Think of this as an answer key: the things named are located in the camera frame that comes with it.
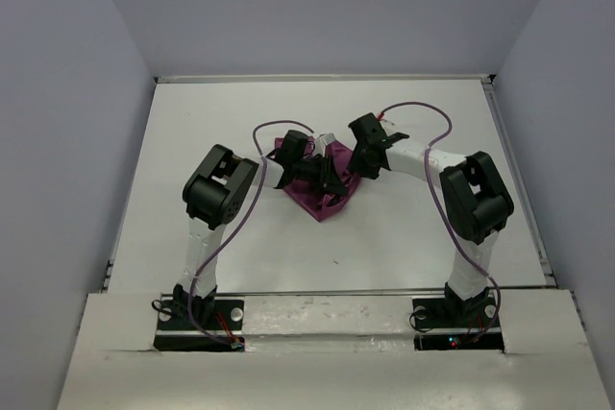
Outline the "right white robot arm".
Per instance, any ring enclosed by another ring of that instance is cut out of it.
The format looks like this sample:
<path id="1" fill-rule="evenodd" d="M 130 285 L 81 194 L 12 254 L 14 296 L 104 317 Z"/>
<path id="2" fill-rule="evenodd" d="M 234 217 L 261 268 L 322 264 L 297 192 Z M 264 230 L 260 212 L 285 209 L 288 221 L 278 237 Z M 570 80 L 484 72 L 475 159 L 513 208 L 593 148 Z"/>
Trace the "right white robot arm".
<path id="1" fill-rule="evenodd" d="M 514 203 L 492 159 L 435 150 L 405 133 L 386 130 L 373 113 L 349 124 L 356 146 L 349 170 L 374 180 L 380 170 L 406 174 L 428 184 L 434 204 L 455 246 L 454 266 L 445 284 L 444 318 L 463 326 L 485 296 L 489 263 L 499 232 Z"/>

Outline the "purple cloth napkin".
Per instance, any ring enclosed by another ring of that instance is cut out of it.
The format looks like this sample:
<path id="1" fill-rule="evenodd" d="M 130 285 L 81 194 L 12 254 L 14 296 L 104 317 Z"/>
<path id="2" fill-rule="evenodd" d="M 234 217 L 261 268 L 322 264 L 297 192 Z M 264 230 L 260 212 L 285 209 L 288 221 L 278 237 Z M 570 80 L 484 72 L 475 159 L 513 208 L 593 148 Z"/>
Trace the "purple cloth napkin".
<path id="1" fill-rule="evenodd" d="M 285 138 L 277 138 L 273 159 L 297 156 L 303 151 L 301 160 L 292 163 L 292 170 L 282 179 L 282 189 L 297 205 L 317 222 L 322 222 L 340 212 L 357 191 L 361 176 L 350 173 L 348 163 L 352 150 L 335 140 L 324 156 L 312 154 L 313 140 L 292 141 L 290 133 Z"/>

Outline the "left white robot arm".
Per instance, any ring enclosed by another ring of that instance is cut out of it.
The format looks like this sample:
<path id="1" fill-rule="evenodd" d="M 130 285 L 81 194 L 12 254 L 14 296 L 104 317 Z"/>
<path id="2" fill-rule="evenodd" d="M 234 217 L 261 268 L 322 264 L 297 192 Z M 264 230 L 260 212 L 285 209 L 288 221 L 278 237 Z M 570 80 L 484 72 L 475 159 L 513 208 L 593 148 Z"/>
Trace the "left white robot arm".
<path id="1" fill-rule="evenodd" d="M 193 328 L 212 317 L 217 282 L 215 251 L 226 226 L 238 215 L 251 186 L 283 190 L 312 218 L 322 222 L 337 212 L 357 188 L 347 172 L 352 151 L 331 133 L 312 137 L 290 130 L 257 161 L 215 145 L 183 190 L 189 222 L 184 271 L 173 289 L 179 315 Z"/>

